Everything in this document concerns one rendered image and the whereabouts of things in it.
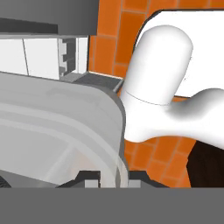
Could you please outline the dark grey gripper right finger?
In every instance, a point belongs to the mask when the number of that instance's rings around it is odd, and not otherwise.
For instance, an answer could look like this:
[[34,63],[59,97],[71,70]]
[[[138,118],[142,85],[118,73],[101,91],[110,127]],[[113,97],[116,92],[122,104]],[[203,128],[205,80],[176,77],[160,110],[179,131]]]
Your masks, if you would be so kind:
[[128,188],[145,188],[145,187],[166,187],[161,183],[149,178],[146,171],[130,171]]

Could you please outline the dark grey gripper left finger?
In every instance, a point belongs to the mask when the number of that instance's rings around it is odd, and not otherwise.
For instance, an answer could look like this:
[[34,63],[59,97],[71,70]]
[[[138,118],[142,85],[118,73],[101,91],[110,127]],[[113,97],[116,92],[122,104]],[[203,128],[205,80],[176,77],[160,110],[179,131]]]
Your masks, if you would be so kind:
[[79,171],[75,179],[72,179],[59,188],[100,188],[101,172],[100,171]]

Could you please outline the clear plastic container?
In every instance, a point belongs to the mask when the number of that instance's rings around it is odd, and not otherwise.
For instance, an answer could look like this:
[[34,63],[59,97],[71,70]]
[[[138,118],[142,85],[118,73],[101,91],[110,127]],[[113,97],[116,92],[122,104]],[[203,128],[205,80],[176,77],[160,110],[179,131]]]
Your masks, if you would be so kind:
[[60,186],[98,171],[125,187],[125,111],[105,87],[0,72],[0,175],[13,187]]

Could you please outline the dark brown cabinet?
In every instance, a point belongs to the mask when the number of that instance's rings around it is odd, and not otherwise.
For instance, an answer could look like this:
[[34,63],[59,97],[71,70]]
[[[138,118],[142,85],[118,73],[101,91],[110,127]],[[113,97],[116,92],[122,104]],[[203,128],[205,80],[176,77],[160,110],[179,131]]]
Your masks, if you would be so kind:
[[186,169],[191,187],[224,187],[224,150],[197,141]]

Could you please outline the white cupboard run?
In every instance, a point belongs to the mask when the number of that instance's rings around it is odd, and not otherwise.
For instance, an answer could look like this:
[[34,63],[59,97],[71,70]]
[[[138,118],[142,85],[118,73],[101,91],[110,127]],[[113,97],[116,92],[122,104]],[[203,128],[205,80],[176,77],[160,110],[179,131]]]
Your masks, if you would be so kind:
[[75,81],[88,70],[88,37],[0,39],[0,72]]

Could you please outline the dark grey appliance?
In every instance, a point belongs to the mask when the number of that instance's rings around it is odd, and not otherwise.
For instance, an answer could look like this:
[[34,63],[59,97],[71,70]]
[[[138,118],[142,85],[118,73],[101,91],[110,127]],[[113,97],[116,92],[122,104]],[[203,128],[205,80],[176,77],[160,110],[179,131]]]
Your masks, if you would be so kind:
[[99,0],[0,0],[0,33],[95,35]]

